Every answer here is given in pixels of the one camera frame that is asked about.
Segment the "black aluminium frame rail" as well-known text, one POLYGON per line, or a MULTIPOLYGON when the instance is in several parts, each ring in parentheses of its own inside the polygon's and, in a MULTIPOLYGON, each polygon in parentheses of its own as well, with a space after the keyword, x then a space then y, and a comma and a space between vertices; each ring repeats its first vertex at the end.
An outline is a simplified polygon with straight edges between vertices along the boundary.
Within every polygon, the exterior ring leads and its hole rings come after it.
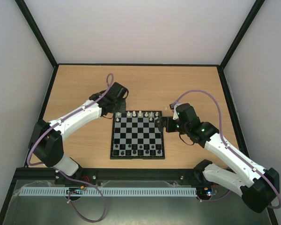
MULTIPOLYGON (((213 182, 198 178, 194 169, 102 169, 84 168, 72 179, 99 185, 105 181, 168 181, 193 187, 211 186, 213 182)), ((54 180, 66 186, 76 183, 64 178, 60 172, 49 168, 17 168, 13 180, 54 180)))

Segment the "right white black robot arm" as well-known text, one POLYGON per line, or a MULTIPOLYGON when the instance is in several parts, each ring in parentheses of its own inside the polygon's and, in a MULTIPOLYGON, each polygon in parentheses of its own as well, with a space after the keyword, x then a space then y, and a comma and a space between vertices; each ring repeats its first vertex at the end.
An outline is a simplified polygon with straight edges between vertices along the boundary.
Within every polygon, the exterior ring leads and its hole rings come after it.
POLYGON ((172 111, 173 116, 155 120, 160 131, 187 135, 194 144, 212 152, 230 168, 222 169, 209 160, 203 160, 194 168, 197 182, 204 184, 209 181, 225 187, 239 195, 256 213, 271 207, 280 191, 280 177, 275 169, 266 169, 244 155, 214 125, 200 121, 188 103, 177 103, 172 111))

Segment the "black chess pieces row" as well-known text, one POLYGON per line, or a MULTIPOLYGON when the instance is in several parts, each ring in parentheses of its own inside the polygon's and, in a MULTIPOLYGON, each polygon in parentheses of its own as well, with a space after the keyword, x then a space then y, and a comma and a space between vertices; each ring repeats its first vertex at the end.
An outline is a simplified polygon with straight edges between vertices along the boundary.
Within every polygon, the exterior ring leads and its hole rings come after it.
POLYGON ((112 157, 163 157, 161 144, 114 144, 112 157))

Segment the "black and silver chessboard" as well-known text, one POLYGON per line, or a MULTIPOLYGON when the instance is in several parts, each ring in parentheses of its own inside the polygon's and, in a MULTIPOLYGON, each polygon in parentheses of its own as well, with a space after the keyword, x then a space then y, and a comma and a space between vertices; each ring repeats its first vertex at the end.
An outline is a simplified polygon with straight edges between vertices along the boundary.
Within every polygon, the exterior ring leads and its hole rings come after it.
MULTIPOLYGON (((121 112, 118 117, 117 113, 113 115, 113 126, 111 136, 111 149, 114 144, 161 144, 164 147, 163 132, 159 132, 155 127, 156 112, 159 112, 158 117, 162 117, 162 111, 142 111, 142 117, 133 117, 133 111, 130 117, 127 117, 127 112, 121 112), (153 121, 149 121, 150 113, 153 112, 153 121)), ((165 159, 165 151, 163 157, 112 157, 110 159, 165 159)))

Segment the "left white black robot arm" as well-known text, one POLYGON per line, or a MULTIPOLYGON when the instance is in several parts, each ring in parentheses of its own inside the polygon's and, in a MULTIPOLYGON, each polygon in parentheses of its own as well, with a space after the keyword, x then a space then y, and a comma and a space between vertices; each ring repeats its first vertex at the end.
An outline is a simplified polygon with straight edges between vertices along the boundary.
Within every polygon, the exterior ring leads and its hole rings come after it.
POLYGON ((40 164, 61 171, 66 176, 76 176, 81 166, 66 155, 63 142, 87 123, 108 113, 120 111, 120 108, 126 105, 128 95, 129 90, 115 82, 108 85, 106 90, 91 95, 70 113, 50 122, 39 120, 30 138, 27 164, 30 166, 39 164, 30 162, 31 156, 35 155, 40 164))

